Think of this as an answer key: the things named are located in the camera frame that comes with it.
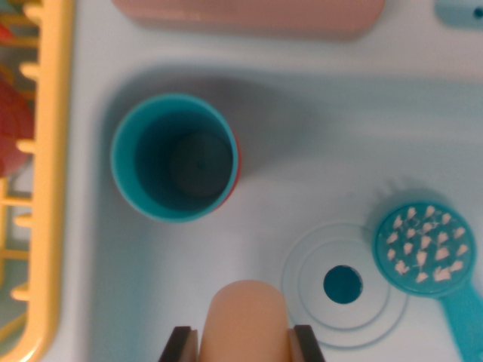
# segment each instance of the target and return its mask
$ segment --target dish rack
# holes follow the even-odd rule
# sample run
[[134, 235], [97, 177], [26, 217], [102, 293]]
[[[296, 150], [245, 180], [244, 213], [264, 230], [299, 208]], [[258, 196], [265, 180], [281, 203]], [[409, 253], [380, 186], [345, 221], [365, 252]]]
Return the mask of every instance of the dish rack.
[[[20, 140], [17, 147], [34, 155], [34, 192], [31, 198], [10, 196], [8, 180], [0, 179], [0, 286], [9, 259], [28, 262], [28, 281], [11, 291], [11, 298], [26, 303], [26, 312], [0, 327], [0, 341], [24, 327], [20, 341], [0, 362], [39, 360], [51, 344], [60, 306], [63, 199], [66, 131], [69, 103], [72, 0], [9, 0], [22, 5], [24, 14], [0, 14], [7, 28], [38, 26], [38, 36], [19, 35], [0, 40], [0, 47], [38, 48], [38, 63], [21, 63], [21, 73], [36, 82], [35, 92], [20, 92], [35, 102], [35, 140]], [[0, 64], [7, 81], [10, 69]], [[29, 251], [6, 245], [9, 207], [29, 207], [14, 223], [31, 228]]]

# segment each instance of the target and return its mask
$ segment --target cup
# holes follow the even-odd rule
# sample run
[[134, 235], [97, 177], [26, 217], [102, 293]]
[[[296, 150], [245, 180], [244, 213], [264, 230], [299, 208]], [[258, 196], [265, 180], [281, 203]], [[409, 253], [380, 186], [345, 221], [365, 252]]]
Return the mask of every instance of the cup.
[[150, 98], [115, 132], [111, 168], [124, 198], [168, 222], [198, 219], [218, 208], [238, 182], [235, 135], [212, 106], [187, 94]]

